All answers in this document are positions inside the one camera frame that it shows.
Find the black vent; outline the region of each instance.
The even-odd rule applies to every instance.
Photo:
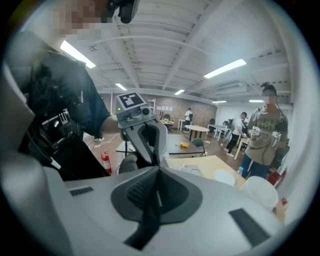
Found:
[[[93,191],[94,189],[90,186],[86,186],[86,187],[82,187],[82,188],[77,188],[77,189],[72,189],[69,190],[71,196],[75,197],[75,196],[79,196],[88,192]]]

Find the red fire extinguisher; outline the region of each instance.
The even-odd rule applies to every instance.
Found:
[[[108,174],[112,174],[108,151],[101,154],[102,164]]]

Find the ceiling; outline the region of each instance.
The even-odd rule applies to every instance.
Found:
[[[129,91],[203,102],[260,99],[264,82],[290,103],[286,50],[259,0],[140,0],[136,16],[123,24],[91,24],[66,37],[92,61],[100,93]],[[246,65],[210,79],[204,75],[238,59]]]

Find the floor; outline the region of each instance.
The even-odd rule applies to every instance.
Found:
[[[183,134],[189,138],[188,133],[183,133],[183,132],[181,133],[180,131],[173,131],[173,132],[170,132],[170,134]],[[99,143],[94,142],[94,137],[90,135],[85,136],[83,141],[87,144],[87,146],[89,147],[93,155],[98,159],[100,163],[102,162],[101,154],[103,152],[108,151],[112,173],[115,173],[117,167],[120,165],[123,159],[123,154],[116,152],[116,148],[120,145],[120,143],[122,142],[122,139],[119,133],[117,134],[105,133],[103,134],[103,137],[104,137],[104,141]],[[223,150],[227,145],[226,141],[223,141],[222,139],[220,139],[220,141],[218,142],[216,138],[214,139],[213,134],[206,135],[205,133],[202,134],[201,138],[203,141],[207,141],[205,142],[205,150],[207,151],[208,156],[216,155],[234,170],[237,170],[239,168],[243,159],[243,152],[241,152],[237,157],[237,159],[234,160],[233,157],[226,155],[227,153]],[[233,155],[236,155],[237,149],[238,147],[235,146],[232,151]]]

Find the fluorescent light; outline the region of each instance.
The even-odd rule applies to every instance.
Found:
[[[120,87],[122,90],[124,90],[124,91],[126,91],[127,89],[126,88],[124,88],[120,83],[116,83],[115,84],[116,86],[118,86],[118,87]]]
[[[261,103],[261,102],[264,102],[264,101],[261,100],[261,99],[249,99],[249,102],[251,102],[251,103]]]
[[[183,93],[185,90],[178,90],[174,95],[179,95],[181,93]]]
[[[78,51],[76,48],[74,48],[71,44],[69,44],[67,41],[63,41],[63,43],[60,46],[60,49],[66,52],[67,54],[71,55],[75,59],[85,62],[85,65],[92,69],[96,65],[93,64],[90,60],[88,60],[80,51]]]
[[[206,74],[204,77],[205,78],[212,78],[212,77],[217,76],[223,72],[235,69],[237,67],[240,67],[240,66],[243,66],[246,64],[247,63],[241,58],[241,59],[238,59],[234,62],[229,63],[228,65],[220,67],[220,68],[216,69],[215,71],[210,72],[209,74]]]

